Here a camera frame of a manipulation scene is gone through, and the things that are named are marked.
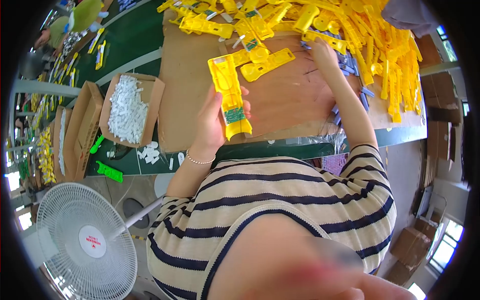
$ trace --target woman's hand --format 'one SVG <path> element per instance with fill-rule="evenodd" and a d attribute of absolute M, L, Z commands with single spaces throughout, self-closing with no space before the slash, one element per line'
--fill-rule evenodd
<path fill-rule="evenodd" d="M 335 50 L 327 42 L 317 37 L 315 41 L 308 41 L 307 45 L 312 48 L 312 58 L 325 79 L 330 77 L 332 72 L 341 72 Z"/>
<path fill-rule="evenodd" d="M 240 87 L 242 95 L 248 95 L 249 91 L 243 86 Z M 213 159 L 217 150 L 225 143 L 225 130 L 222 117 L 222 94 L 215 93 L 212 85 L 208 90 L 205 104 L 198 114 L 197 135 L 190 147 L 190 156 L 198 161 L 206 162 Z M 250 102 L 243 101 L 245 116 L 250 118 Z"/>

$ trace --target finger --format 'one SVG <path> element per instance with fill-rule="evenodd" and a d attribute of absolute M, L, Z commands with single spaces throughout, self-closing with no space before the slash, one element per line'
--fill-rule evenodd
<path fill-rule="evenodd" d="M 251 109 L 252 109 L 252 106 L 250 105 L 250 101 L 244 100 L 243 101 L 243 113 L 244 114 L 250 114 Z"/>
<path fill-rule="evenodd" d="M 205 107 L 205 111 L 203 115 L 205 115 L 207 120 L 216 120 L 218 117 L 218 113 L 220 108 L 222 107 L 222 93 L 217 92 L 213 97 L 213 100 Z"/>
<path fill-rule="evenodd" d="M 204 105 L 200 109 L 198 115 L 201 115 L 205 111 L 205 108 L 210 104 L 210 102 L 213 101 L 214 96 L 215 96 L 215 86 L 212 84 L 208 89 L 207 97 L 205 98 Z"/>
<path fill-rule="evenodd" d="M 247 96 L 250 93 L 250 91 L 247 90 L 245 86 L 240 86 L 240 90 L 241 90 L 241 94 L 244 96 Z"/>

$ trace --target blurred finger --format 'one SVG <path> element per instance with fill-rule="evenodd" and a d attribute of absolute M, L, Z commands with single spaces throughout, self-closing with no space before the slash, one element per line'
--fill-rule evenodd
<path fill-rule="evenodd" d="M 250 91 L 247 90 L 245 86 L 240 86 L 240 90 L 241 90 L 241 94 L 244 96 L 247 96 L 250 93 Z"/>

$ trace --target striped shirt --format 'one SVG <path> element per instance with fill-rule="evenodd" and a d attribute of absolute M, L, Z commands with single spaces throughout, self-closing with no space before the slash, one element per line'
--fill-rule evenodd
<path fill-rule="evenodd" d="M 165 197 L 147 238 L 148 269 L 172 299 L 206 299 L 213 274 L 253 219 L 284 214 L 338 241 L 373 273 L 396 209 L 378 150 L 352 149 L 339 176 L 291 157 L 220 162 L 192 198 Z"/>

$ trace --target toy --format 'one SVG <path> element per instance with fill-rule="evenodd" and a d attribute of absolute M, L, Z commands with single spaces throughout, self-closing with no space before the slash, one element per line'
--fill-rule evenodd
<path fill-rule="evenodd" d="M 96 163 L 98 163 L 98 170 L 96 171 L 98 174 L 104 174 L 108 178 L 120 183 L 123 182 L 123 172 L 115 170 L 114 168 L 109 167 L 98 160 Z"/>
<path fill-rule="evenodd" d="M 208 60 L 215 90 L 223 95 L 222 113 L 225 136 L 230 140 L 237 133 L 252 133 L 252 126 L 243 113 L 240 84 L 233 57 L 228 54 Z"/>

